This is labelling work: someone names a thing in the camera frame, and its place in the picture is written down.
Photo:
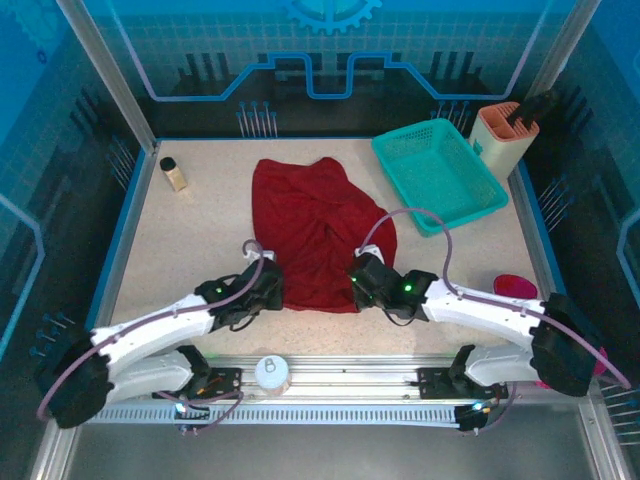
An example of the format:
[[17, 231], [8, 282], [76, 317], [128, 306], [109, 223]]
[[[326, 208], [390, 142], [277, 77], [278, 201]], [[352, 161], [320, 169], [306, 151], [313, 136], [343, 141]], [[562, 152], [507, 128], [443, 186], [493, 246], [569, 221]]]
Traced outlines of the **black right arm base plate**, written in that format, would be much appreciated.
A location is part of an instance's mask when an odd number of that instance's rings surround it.
[[423, 400], [499, 400], [509, 398], [505, 384], [482, 386], [451, 368], [423, 367], [416, 370], [417, 386]]

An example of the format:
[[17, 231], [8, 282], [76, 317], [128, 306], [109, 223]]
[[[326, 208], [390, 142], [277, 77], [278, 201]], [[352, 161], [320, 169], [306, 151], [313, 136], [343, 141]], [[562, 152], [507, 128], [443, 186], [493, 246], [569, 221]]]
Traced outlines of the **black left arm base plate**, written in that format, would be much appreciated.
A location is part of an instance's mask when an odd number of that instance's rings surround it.
[[207, 368], [195, 373], [185, 386], [178, 390], [163, 390], [154, 393], [154, 398], [161, 398], [165, 393], [172, 398], [184, 400], [211, 400], [214, 397], [240, 390], [243, 370], [231, 367]]

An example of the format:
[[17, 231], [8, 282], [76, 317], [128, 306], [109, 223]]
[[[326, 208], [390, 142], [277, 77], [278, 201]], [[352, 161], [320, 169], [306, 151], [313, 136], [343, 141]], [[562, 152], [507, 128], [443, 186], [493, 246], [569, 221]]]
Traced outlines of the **red t-shirt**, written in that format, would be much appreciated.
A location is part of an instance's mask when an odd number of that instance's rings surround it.
[[310, 165], [262, 159], [253, 172], [255, 238], [277, 257], [288, 309], [355, 313], [347, 270], [386, 214], [331, 157]]

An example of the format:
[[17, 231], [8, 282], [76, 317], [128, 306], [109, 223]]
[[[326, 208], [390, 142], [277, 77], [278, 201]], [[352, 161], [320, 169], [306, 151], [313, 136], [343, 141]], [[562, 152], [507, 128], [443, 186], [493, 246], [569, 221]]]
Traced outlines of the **tin can pull-tab lid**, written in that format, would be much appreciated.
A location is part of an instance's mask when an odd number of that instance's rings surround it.
[[289, 364], [281, 356], [269, 355], [261, 358], [254, 375], [257, 385], [269, 395], [282, 395], [290, 387]]

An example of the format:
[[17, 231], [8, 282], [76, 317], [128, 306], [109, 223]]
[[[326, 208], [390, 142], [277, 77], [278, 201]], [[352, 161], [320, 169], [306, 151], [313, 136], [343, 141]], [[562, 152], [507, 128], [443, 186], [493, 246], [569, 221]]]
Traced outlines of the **aluminium frame post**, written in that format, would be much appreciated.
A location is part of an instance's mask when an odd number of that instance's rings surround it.
[[571, 12], [527, 91], [526, 99], [542, 94], [554, 86], [601, 2], [602, 0], [574, 1]]
[[156, 137], [84, 2], [82, 0], [55, 0], [55, 2], [91, 60], [140, 147], [147, 154], [154, 153]]

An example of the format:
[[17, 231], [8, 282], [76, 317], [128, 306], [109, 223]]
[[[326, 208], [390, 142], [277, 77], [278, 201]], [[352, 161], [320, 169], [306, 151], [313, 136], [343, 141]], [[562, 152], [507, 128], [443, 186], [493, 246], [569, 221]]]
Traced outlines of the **black controller box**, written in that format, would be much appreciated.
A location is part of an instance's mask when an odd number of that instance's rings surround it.
[[192, 406], [183, 402], [174, 404], [174, 424], [182, 436], [196, 435], [210, 420], [208, 407]]
[[477, 434], [480, 429], [488, 424], [489, 414], [492, 412], [491, 403], [476, 401], [471, 404], [456, 406], [454, 408], [455, 422], [458, 430], [466, 433]]

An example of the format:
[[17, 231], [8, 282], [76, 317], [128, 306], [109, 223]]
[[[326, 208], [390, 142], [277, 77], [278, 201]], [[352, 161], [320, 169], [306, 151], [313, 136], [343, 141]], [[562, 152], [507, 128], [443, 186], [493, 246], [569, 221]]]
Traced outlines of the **spice jar black lid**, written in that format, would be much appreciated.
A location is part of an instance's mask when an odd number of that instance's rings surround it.
[[187, 181], [172, 157], [164, 157], [159, 162], [161, 171], [165, 174], [172, 189], [179, 192], [187, 187]]

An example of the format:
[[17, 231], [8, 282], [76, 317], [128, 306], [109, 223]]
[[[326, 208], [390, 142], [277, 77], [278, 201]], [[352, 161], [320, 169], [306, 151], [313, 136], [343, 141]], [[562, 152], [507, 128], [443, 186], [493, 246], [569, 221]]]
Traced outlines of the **cream utensil holder orange rim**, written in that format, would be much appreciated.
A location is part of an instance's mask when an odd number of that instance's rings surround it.
[[520, 104], [503, 102], [482, 107], [468, 142], [499, 181], [505, 181], [540, 132], [536, 122], [526, 128], [520, 118], [507, 121]]

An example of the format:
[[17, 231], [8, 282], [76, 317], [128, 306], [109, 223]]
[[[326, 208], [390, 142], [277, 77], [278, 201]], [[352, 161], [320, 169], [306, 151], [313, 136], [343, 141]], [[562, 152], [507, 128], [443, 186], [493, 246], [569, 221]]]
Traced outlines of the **teal plastic lattice basket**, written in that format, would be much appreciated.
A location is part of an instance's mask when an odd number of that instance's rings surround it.
[[508, 204], [500, 182], [446, 119], [389, 131], [371, 147], [402, 204], [431, 211], [450, 229]]

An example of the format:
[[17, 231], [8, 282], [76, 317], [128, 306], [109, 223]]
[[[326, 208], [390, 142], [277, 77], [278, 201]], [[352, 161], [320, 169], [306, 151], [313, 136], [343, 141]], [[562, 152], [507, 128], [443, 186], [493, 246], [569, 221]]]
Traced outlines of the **aluminium front rail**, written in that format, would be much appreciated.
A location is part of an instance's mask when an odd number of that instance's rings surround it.
[[[271, 403], [386, 404], [422, 402], [466, 405], [489, 400], [423, 400], [417, 386], [416, 370], [423, 367], [450, 368], [446, 357], [435, 356], [294, 356], [286, 361], [291, 372], [289, 389], [282, 395], [269, 395], [256, 383], [256, 356], [216, 356], [195, 364], [180, 352], [148, 357], [126, 368], [108, 381], [108, 392], [98, 406], [133, 399], [148, 399], [163, 390], [178, 390], [195, 373], [213, 367], [241, 368], [240, 390], [247, 401]], [[534, 382], [506, 380], [509, 399], [533, 403], [575, 402], [575, 397]]]

